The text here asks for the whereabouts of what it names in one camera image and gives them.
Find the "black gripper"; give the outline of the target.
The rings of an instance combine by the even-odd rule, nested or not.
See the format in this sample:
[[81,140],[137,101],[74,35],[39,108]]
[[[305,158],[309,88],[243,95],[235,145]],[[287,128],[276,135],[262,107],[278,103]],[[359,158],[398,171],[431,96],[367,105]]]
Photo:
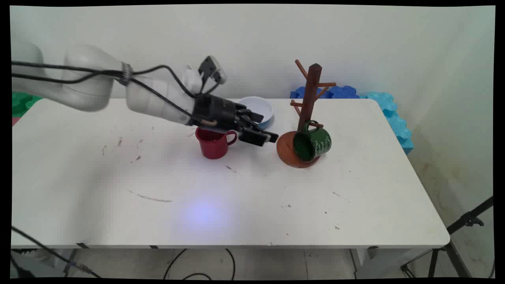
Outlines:
[[[235,120],[236,116],[246,116],[249,120]],[[258,147],[267,142],[276,143],[279,138],[277,133],[259,127],[263,118],[246,105],[214,95],[199,95],[193,107],[194,125],[209,131],[236,131],[239,141]]]

